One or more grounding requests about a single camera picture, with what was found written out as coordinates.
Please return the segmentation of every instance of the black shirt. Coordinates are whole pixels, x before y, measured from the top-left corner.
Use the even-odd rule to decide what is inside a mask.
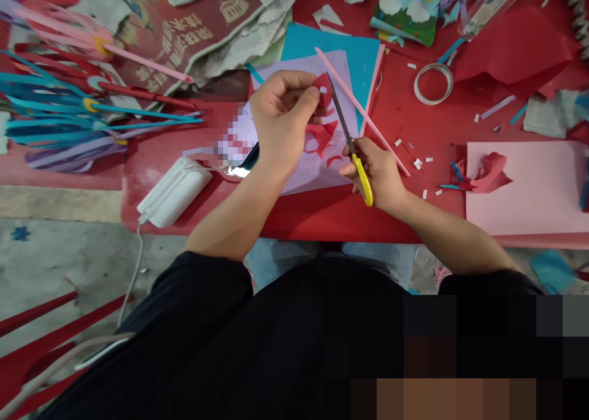
[[[117,331],[136,336],[39,418],[348,418],[351,379],[514,375],[505,342],[534,337],[521,311],[534,298],[509,296],[542,291],[502,271],[449,276],[439,294],[460,298],[411,296],[360,262],[318,258],[253,296],[241,263],[186,252]]]

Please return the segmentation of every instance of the concrete floor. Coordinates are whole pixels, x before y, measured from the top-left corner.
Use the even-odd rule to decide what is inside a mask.
[[[13,240],[15,227],[26,226],[25,242]],[[145,250],[133,308],[148,293],[154,279],[180,253],[185,238],[145,235]],[[0,339],[0,357],[124,294],[135,266],[138,241],[121,224],[43,220],[0,219],[0,320],[72,291],[68,278],[81,295],[34,322]],[[509,250],[525,272],[538,283],[529,260],[541,250]],[[563,251],[570,265],[589,261],[589,251]],[[412,287],[422,294],[435,294],[435,257],[421,247],[414,265]],[[587,293],[579,282],[575,294]],[[78,340],[114,331],[118,314],[113,314]]]

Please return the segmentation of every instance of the jeans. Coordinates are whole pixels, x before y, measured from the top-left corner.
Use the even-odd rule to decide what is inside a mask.
[[[344,242],[341,252],[324,252],[318,242],[258,238],[245,257],[244,264],[252,273],[255,291],[261,290],[297,265],[319,256],[356,259],[408,289],[415,249],[415,245]]]

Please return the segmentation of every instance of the pink rod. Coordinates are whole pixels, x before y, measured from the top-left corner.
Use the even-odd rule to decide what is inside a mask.
[[[185,83],[194,83],[193,78],[189,75],[183,74],[178,71],[173,71],[169,67],[166,67],[162,64],[158,64],[154,61],[148,60],[147,58],[140,57],[139,55],[135,55],[134,53],[128,52],[124,49],[120,49],[108,43],[103,43],[102,46],[112,53],[130,59],[131,61],[134,61],[136,63],[143,64],[144,66],[151,67],[154,71],[158,71],[162,74],[169,75],[170,77],[176,78]]]
[[[403,170],[403,173],[406,176],[410,177],[411,175],[409,174],[409,171],[405,168],[405,166],[403,165],[403,163],[401,162],[399,157],[395,154],[392,147],[389,146],[387,140],[385,140],[384,136],[380,133],[380,130],[378,129],[378,127],[376,127],[376,124],[374,124],[374,122],[370,119],[370,117],[368,116],[366,111],[362,108],[362,106],[360,105],[360,103],[358,102],[356,97],[354,96],[354,93],[350,90],[350,88],[348,88],[348,86],[345,85],[342,77],[340,77],[339,74],[336,72],[336,70],[331,65],[331,63],[329,62],[329,60],[327,59],[325,54],[323,52],[321,52],[321,50],[319,48],[315,48],[315,51],[317,51],[317,53],[319,54],[319,56],[321,57],[321,59],[323,60],[323,62],[327,66],[327,68],[329,69],[329,71],[332,73],[332,75],[336,78],[337,82],[342,87],[344,92],[352,100],[352,102],[354,103],[354,106],[356,106],[356,109],[358,109],[360,111],[360,113],[362,114],[362,116],[364,117],[364,119],[366,120],[368,125],[370,125],[370,128],[376,134],[376,136],[379,138],[380,142],[382,142],[382,145],[385,146],[387,148],[387,150],[389,150],[395,156],[395,159],[397,160],[397,165],[401,168],[401,170]]]

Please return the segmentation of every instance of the person's right hand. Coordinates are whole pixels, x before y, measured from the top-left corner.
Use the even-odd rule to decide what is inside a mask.
[[[362,160],[366,168],[366,176],[372,187],[374,204],[379,209],[395,214],[402,210],[407,202],[409,194],[401,181],[395,156],[386,150],[382,150],[369,138],[355,138],[354,147],[356,155]],[[350,147],[346,144],[343,156],[350,156]],[[354,164],[339,169],[339,174],[354,181],[353,193],[363,191],[358,171]]]

